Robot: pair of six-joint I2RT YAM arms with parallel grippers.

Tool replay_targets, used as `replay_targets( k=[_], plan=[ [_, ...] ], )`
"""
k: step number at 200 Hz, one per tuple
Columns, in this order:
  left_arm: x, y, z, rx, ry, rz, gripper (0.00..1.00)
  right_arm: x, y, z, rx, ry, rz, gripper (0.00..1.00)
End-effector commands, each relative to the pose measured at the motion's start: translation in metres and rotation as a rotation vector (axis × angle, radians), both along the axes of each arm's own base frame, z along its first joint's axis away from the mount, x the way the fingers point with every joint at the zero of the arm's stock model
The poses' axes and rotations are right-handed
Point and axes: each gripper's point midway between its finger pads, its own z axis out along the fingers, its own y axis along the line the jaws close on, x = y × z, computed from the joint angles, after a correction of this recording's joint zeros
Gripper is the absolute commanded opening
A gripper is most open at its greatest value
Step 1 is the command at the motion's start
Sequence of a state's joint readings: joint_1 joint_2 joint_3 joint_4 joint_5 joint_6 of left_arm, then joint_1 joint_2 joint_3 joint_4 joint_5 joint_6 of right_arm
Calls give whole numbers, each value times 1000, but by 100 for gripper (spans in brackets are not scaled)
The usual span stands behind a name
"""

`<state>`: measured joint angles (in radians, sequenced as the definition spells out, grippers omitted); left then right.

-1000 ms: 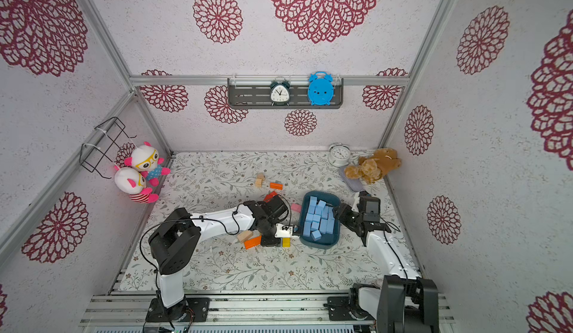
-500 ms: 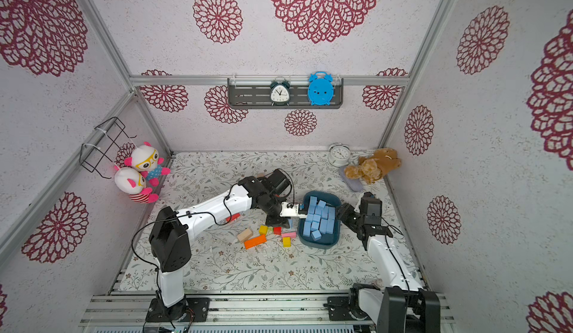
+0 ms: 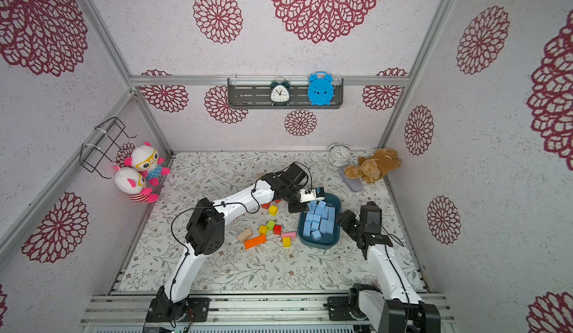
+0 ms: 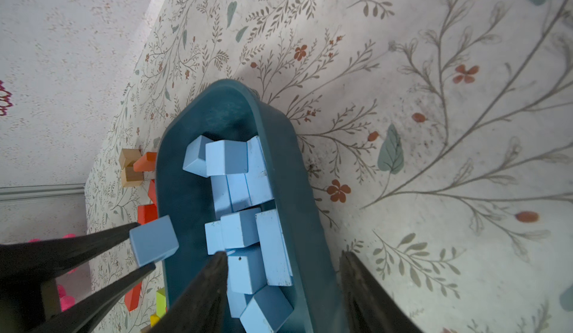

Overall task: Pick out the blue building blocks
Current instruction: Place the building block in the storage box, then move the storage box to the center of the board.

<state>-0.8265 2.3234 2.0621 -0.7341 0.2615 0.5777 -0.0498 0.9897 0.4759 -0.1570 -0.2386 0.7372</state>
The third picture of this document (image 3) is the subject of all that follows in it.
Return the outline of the dark teal plastic tray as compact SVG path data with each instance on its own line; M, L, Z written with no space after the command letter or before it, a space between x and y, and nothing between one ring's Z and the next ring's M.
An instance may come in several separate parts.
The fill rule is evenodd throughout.
M325 194L320 202L310 203L309 209L299 215L297 235L305 246L316 249L331 249L339 240L340 227L337 218L342 203L333 194Z

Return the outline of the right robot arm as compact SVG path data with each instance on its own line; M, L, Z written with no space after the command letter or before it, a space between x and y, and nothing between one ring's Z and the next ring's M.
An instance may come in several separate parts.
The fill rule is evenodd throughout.
M359 214L350 210L341 213L337 224L361 250L378 285L354 284L340 306L329 304L329 318L337 320L347 315L368 320L376 332L441 332L438 308L424 302L399 267L392 238L382 232L381 209L368 202Z

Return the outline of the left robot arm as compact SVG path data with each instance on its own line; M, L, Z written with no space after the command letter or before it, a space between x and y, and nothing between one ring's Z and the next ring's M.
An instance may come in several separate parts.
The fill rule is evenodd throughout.
M217 252L225 242L225 227L244 214L257 213L263 204L281 200L289 212L302 211L306 200L303 195L313 192L306 188L312 183L312 174L304 164L293 162L275 173L267 173L242 191L220 200L203 198L184 213L190 213L184 247L176 268L160 287L156 299L160 307L170 314L183 304L192 283L206 258Z

